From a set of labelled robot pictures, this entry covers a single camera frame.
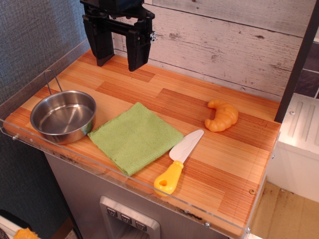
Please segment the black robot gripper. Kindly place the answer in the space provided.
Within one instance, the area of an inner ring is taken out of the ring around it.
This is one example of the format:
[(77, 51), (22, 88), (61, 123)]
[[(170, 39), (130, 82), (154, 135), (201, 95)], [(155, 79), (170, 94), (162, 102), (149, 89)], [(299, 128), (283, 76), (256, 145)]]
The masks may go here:
[(126, 36), (129, 70), (147, 64), (151, 43), (156, 39), (152, 20), (155, 14), (143, 7), (143, 0), (82, 0), (85, 32), (103, 66), (114, 56), (112, 33)]

